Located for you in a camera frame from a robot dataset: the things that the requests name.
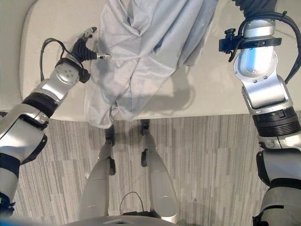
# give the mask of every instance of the gray carpet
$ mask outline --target gray carpet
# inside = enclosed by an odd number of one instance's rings
[[[249,115],[151,120],[158,152],[170,173],[180,203],[179,225],[252,225],[267,187],[257,176],[260,150]],[[115,123],[110,177],[110,215],[119,214],[122,197],[136,191],[149,209],[147,170],[140,166],[139,121]],[[16,192],[16,218],[56,224],[76,220],[85,173],[97,161],[104,143],[102,129],[88,123],[51,120],[48,144],[38,158],[21,167]],[[122,212],[141,211],[129,195]]]

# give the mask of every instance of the cloth fold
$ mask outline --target cloth fold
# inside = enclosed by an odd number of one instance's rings
[[[118,111],[131,121],[178,67],[194,65],[217,2],[107,1],[95,42],[112,59],[91,64],[85,97],[88,122],[108,128],[110,114]]]

